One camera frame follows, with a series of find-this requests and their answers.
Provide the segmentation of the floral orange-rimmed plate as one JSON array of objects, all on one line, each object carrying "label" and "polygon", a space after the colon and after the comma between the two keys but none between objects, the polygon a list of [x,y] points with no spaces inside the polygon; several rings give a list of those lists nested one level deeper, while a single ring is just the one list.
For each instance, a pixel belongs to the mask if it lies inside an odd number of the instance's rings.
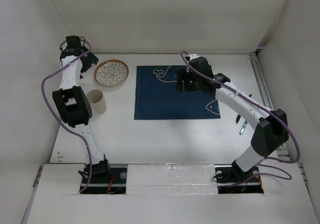
[{"label": "floral orange-rimmed plate", "polygon": [[125,82],[128,75],[129,68],[123,61],[110,59],[97,66],[93,77],[101,86],[115,87]]}]

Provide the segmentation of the blue whale cloth napkin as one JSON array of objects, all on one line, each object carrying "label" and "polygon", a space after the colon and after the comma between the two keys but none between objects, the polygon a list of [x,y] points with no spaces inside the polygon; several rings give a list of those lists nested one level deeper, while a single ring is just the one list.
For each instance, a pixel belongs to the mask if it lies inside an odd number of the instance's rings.
[{"label": "blue whale cloth napkin", "polygon": [[176,90],[177,71],[183,65],[138,66],[136,68],[136,120],[219,119],[218,101],[201,91]]}]

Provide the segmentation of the beige ceramic cup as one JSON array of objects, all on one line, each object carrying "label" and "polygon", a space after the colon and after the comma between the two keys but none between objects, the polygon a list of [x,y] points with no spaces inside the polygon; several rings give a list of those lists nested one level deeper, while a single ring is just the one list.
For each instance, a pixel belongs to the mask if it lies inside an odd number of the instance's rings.
[{"label": "beige ceramic cup", "polygon": [[102,91],[98,89],[91,90],[87,93],[86,97],[95,112],[102,114],[107,111],[107,105]]}]

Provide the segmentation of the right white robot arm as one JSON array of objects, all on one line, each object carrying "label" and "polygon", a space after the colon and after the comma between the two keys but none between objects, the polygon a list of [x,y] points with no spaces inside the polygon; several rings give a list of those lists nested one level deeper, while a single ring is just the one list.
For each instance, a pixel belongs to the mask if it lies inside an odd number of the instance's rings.
[{"label": "right white robot arm", "polygon": [[205,57],[197,54],[181,54],[186,68],[178,71],[178,92],[202,91],[237,112],[253,128],[250,146],[233,163],[231,175],[237,181],[249,176],[249,170],[289,139],[287,116],[284,111],[260,105],[231,80],[221,74],[213,74]]}]

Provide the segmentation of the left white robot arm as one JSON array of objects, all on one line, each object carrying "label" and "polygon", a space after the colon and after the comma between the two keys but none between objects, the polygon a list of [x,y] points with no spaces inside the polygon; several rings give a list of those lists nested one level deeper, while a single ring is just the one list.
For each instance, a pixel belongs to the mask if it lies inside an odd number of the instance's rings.
[{"label": "left white robot arm", "polygon": [[90,125],[93,116],[91,105],[80,85],[82,73],[85,73],[98,58],[85,46],[85,38],[76,35],[67,36],[60,46],[60,61],[64,70],[62,80],[52,97],[63,123],[69,129],[85,138],[85,147],[90,151],[91,162],[80,175],[86,180],[91,175],[93,181],[107,182],[112,177],[110,164],[100,150]]}]

